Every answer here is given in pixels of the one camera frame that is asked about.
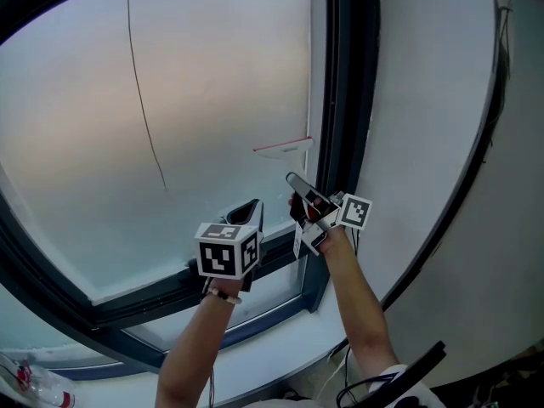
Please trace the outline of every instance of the white wall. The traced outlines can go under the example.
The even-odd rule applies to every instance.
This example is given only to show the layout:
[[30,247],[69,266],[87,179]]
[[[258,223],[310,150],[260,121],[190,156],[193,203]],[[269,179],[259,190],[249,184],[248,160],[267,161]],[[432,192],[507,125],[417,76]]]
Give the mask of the white wall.
[[544,4],[512,9],[512,77],[486,163],[439,250],[386,313],[405,361],[445,342],[431,385],[487,370],[544,335]]
[[372,122],[357,194],[373,201],[360,261],[378,298],[451,197],[490,86],[492,0],[381,0]]

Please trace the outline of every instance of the frosted window glass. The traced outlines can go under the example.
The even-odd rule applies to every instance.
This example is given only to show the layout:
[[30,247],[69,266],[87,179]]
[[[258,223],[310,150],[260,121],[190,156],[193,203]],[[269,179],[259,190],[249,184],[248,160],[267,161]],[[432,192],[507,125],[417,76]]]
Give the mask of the frosted window glass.
[[94,366],[113,360],[72,340],[33,314],[0,284],[0,351],[44,367]]
[[309,0],[69,0],[0,46],[0,186],[29,235],[97,300],[180,271],[200,222],[238,201],[289,220],[306,136]]
[[[289,264],[253,282],[249,293],[240,293],[242,303],[236,305],[229,327],[238,325],[298,296],[302,288],[301,261]],[[128,328],[127,332],[159,349],[169,350],[181,331],[190,322],[196,307],[162,317],[143,325]]]

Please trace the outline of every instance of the black cable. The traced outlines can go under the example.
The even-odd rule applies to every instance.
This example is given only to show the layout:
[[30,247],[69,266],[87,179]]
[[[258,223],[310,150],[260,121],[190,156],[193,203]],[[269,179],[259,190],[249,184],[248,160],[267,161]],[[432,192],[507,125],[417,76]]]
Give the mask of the black cable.
[[397,376],[396,373],[389,373],[387,375],[380,375],[379,377],[370,377],[363,381],[359,381],[355,384],[347,386],[344,390],[340,390],[340,392],[337,394],[337,408],[342,408],[340,405],[340,403],[342,402],[342,398],[346,395],[346,393],[348,393],[353,388],[359,387],[360,385],[363,385],[366,383],[377,383],[377,382],[390,383],[391,381],[393,381],[393,378],[396,376]]
[[22,379],[20,379],[19,377],[17,377],[16,375],[14,375],[10,369],[8,369],[8,367],[6,367],[5,365],[2,365],[0,364],[0,367],[2,367],[15,381],[17,381],[17,383],[19,384],[26,384],[25,381],[23,381]]
[[208,395],[208,405],[210,408],[213,408],[214,402],[215,402],[215,382],[213,379],[213,367],[212,367],[212,372],[210,373],[210,393]]
[[[504,57],[504,59],[505,59],[504,66],[505,66],[505,68],[507,70],[507,74],[504,76],[504,78],[508,79],[508,78],[510,78],[510,43],[509,43],[509,40],[508,40],[508,16],[509,16],[509,14],[511,12],[513,12],[513,10],[511,8],[507,7],[507,6],[501,6],[499,8],[499,12],[501,13],[502,11],[505,11],[506,14],[504,16],[504,21],[502,23],[502,27],[499,26],[499,29],[500,29],[500,32],[499,32],[499,47],[502,46],[502,38],[506,33],[507,44],[506,44],[506,48],[504,49],[504,52],[506,54],[506,56]],[[501,83],[502,89],[504,90],[505,80],[503,80],[501,77],[499,77],[498,74],[497,74],[497,83]],[[496,113],[495,118],[493,118],[493,120],[491,120],[490,122],[485,124],[484,128],[492,126],[498,121],[498,119],[501,117],[501,112],[502,112],[502,107],[503,106],[504,106],[504,104],[502,103],[501,106],[499,107],[499,111]]]
[[147,130],[147,137],[150,140],[151,152],[153,153],[153,157],[155,157],[155,162],[159,168],[159,173],[161,173],[162,185],[164,186],[164,190],[168,190],[167,182],[164,179],[164,173],[162,173],[161,163],[159,163],[159,159],[156,156],[155,147],[153,146],[153,140],[151,139],[150,126],[147,124],[147,116],[145,116],[144,101],[142,100],[142,92],[140,91],[140,88],[139,88],[138,73],[136,72],[136,61],[134,60],[133,33],[130,26],[131,24],[130,23],[130,0],[127,0],[127,14],[128,14],[128,39],[130,42],[130,54],[133,57],[134,78],[136,78],[136,87],[138,88],[139,103],[142,106],[142,114],[144,115],[145,129]]
[[351,238],[354,242],[354,252],[355,256],[357,257],[357,252],[359,252],[359,238],[360,238],[360,230],[357,231],[357,239],[355,239],[355,232],[354,229],[351,229]]

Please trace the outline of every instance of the red line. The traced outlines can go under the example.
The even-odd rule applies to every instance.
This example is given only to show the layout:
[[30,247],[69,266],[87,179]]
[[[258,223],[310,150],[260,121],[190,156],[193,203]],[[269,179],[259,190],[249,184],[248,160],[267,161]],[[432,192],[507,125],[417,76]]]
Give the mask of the red line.
[[275,148],[276,146],[282,146],[282,145],[292,144],[293,142],[302,142],[303,140],[308,140],[308,139],[312,139],[311,136],[307,136],[306,138],[302,138],[302,139],[295,139],[295,140],[292,140],[292,141],[290,141],[290,142],[284,142],[284,143],[282,143],[282,144],[276,144],[276,145],[271,145],[271,146],[264,146],[263,148],[253,148],[253,151],[267,150],[268,148]]

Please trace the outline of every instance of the wristband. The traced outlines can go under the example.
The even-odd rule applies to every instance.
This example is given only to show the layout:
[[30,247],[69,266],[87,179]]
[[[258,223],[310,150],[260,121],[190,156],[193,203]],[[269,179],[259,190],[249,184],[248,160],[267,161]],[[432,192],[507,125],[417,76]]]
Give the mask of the wristband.
[[234,305],[238,305],[241,303],[241,299],[239,297],[231,297],[225,292],[221,292],[217,287],[208,287],[207,292],[204,294],[204,297],[210,294],[213,296],[217,296],[218,298],[221,298],[224,301],[227,301],[228,303],[232,303]]

